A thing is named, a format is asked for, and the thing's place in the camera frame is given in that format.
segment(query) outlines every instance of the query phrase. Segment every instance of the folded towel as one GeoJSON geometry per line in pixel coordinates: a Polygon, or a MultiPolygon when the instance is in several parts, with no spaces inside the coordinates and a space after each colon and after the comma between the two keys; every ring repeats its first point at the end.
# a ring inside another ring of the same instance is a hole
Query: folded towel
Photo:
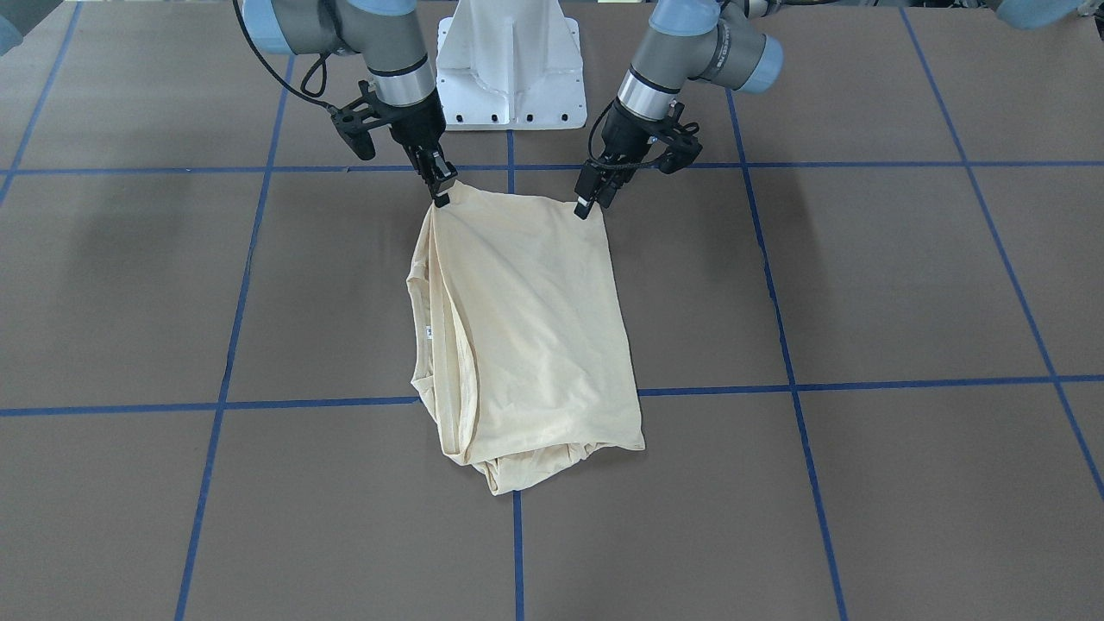
{"type": "Polygon", "coordinates": [[[411,383],[440,449],[492,494],[605,446],[644,450],[602,213],[455,183],[429,207],[406,280],[411,383]]]}

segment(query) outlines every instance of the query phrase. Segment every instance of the cloth fold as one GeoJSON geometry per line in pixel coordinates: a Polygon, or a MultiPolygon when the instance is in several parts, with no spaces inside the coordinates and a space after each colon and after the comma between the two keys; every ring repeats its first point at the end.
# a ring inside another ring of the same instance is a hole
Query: cloth fold
{"type": "Polygon", "coordinates": [[[524,490],[594,451],[644,450],[602,214],[456,182],[429,206],[406,285],[411,383],[440,449],[524,490]]]}

